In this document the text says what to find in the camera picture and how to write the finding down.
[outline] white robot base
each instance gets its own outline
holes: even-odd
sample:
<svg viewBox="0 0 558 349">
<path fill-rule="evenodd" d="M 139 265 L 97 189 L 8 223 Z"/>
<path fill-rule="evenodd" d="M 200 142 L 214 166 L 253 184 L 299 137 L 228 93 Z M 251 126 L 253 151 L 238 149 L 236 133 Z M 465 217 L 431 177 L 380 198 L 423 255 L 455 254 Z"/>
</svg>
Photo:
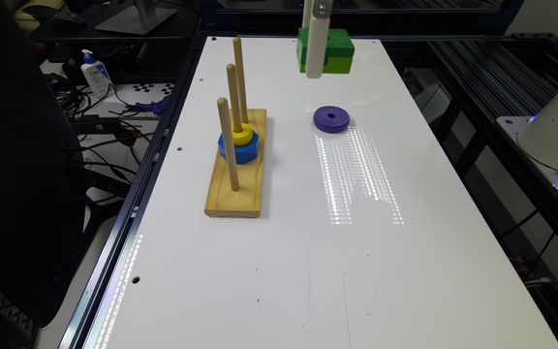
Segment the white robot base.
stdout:
<svg viewBox="0 0 558 349">
<path fill-rule="evenodd" d="M 517 135 L 525 129 L 530 120 L 531 116 L 500 116 L 497 117 L 496 122 L 505 130 L 511 140 L 518 145 Z M 558 171 L 543 165 L 528 154 L 527 157 L 540 169 L 540 172 L 550 181 L 552 186 L 558 189 Z"/>
</svg>

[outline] purple ring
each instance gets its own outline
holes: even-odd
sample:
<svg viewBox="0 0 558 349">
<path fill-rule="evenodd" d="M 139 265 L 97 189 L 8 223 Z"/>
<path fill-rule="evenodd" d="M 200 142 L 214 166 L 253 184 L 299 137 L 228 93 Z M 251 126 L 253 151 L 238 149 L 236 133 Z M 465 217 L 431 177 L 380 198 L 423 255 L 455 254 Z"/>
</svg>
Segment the purple ring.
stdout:
<svg viewBox="0 0 558 349">
<path fill-rule="evenodd" d="M 314 125 L 320 131 L 338 133 L 348 128 L 350 116 L 347 111 L 333 106 L 319 107 L 314 112 Z"/>
</svg>

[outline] white table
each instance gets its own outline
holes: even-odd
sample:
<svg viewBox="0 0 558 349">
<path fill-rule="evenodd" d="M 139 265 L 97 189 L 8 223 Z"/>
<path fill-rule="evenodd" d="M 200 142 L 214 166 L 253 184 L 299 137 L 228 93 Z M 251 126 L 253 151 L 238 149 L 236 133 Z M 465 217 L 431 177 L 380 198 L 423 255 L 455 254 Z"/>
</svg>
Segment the white table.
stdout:
<svg viewBox="0 0 558 349">
<path fill-rule="evenodd" d="M 233 49 L 207 41 L 87 348 L 558 348 L 381 43 L 354 43 L 349 75 L 312 80 L 295 40 L 243 39 L 262 215 L 221 219 L 203 206 Z M 324 105 L 346 133 L 315 128 Z"/>
</svg>

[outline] white bottle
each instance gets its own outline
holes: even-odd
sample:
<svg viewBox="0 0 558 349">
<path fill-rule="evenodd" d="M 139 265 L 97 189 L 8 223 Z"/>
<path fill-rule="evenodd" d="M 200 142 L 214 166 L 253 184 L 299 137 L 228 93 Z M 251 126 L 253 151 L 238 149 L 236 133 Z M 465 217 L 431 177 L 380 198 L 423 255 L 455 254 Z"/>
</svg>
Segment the white bottle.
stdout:
<svg viewBox="0 0 558 349">
<path fill-rule="evenodd" d="M 109 92 L 109 85 L 111 84 L 111 79 L 109 74 L 107 74 L 107 68 L 105 64 L 101 61 L 97 61 L 92 56 L 93 52 L 89 49 L 82 50 L 85 60 L 85 64 L 81 65 L 81 71 L 87 79 L 87 83 L 92 88 L 94 96 L 97 98 L 103 98 Z"/>
</svg>

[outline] wooden peg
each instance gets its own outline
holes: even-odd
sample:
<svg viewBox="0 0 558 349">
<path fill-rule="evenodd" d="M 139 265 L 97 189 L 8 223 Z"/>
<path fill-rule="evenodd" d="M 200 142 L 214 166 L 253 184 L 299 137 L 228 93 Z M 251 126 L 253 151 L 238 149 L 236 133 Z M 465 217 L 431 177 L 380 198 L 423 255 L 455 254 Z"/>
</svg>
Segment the wooden peg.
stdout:
<svg viewBox="0 0 558 349">
<path fill-rule="evenodd" d="M 236 67 L 228 64 L 228 85 L 230 87 L 230 103 L 232 104 L 233 131 L 242 132 L 240 124 L 240 107 L 238 106 L 238 83 L 236 80 Z"/>
<path fill-rule="evenodd" d="M 228 100 L 219 98 L 217 101 L 219 108 L 219 119 L 221 120 L 221 132 L 223 133 L 223 145 L 225 147 L 225 157 L 228 162 L 228 172 L 230 174 L 230 185 L 233 191 L 240 189 L 238 184 L 238 172 L 236 169 L 236 154 L 233 149 L 232 123 L 230 122 L 230 107 Z"/>
<path fill-rule="evenodd" d="M 244 64 L 242 60 L 242 43 L 240 38 L 233 38 L 233 54 L 236 59 L 236 76 L 238 80 L 238 97 L 240 98 L 240 121 L 249 122 L 247 115 L 247 94 L 244 86 Z"/>
</svg>

